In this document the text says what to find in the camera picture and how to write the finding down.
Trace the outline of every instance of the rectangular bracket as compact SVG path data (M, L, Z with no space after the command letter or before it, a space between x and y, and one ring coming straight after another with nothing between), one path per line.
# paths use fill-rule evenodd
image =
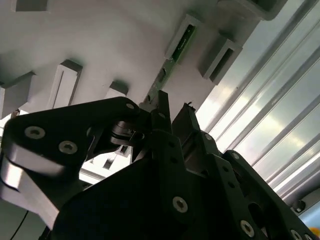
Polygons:
M65 60L56 69L47 109L70 106L74 98L82 66Z
M12 0L13 12L48 12L51 0Z
M0 87L0 119L11 114L28 102L33 72L18 77L16 80L5 83Z
M219 0L218 7L228 9L246 19L270 21L287 0Z
M199 66L199 72L204 79L210 79L218 85L241 51L240 45L220 35L204 57L204 61Z
M196 19L195 17L186 14L184 20L182 21L180 27L176 31L175 35L173 36L166 52L165 52L165 58L166 59L171 59L172 56L175 53L176 48L178 47L181 39L183 38L185 32L188 30L188 28L191 27L197 27L200 25L200 21Z

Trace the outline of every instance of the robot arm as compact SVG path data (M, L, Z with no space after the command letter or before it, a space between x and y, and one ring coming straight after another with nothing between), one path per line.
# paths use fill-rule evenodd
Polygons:
M0 197L37 213L53 240L317 239L242 156L219 152L166 93L146 112L124 97L10 120ZM83 189L84 161L132 146L131 164Z

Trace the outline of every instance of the silver screw head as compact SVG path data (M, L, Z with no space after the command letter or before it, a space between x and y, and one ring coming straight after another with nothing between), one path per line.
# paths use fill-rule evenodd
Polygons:
M205 134L205 138L208 140L212 140L212 136L210 136L208 133Z
M236 160L239 160L240 157L238 154L236 154L235 152L232 153L232 156L236 159Z
M307 240L313 240L308 234L304 235Z
M135 106L133 106L131 103L127 103L126 107L129 109L135 109Z
M240 226L241 226L242 231L244 231L244 233L247 234L248 237L253 238L255 236L254 228L246 220L241 220Z
M63 141L59 144L59 151L63 154L75 154L78 151L77 145L72 141Z
M24 135L30 139L42 139L46 135L46 131L39 126L28 126L24 130Z
M291 235L292 235L293 239L295 239L295 240L302 240L302 237L299 235L299 233L297 233L297 231L291 229L290 232L291 232Z
M180 196L175 196L172 199L173 207L179 212L179 213L186 213L188 211L188 204L187 202Z

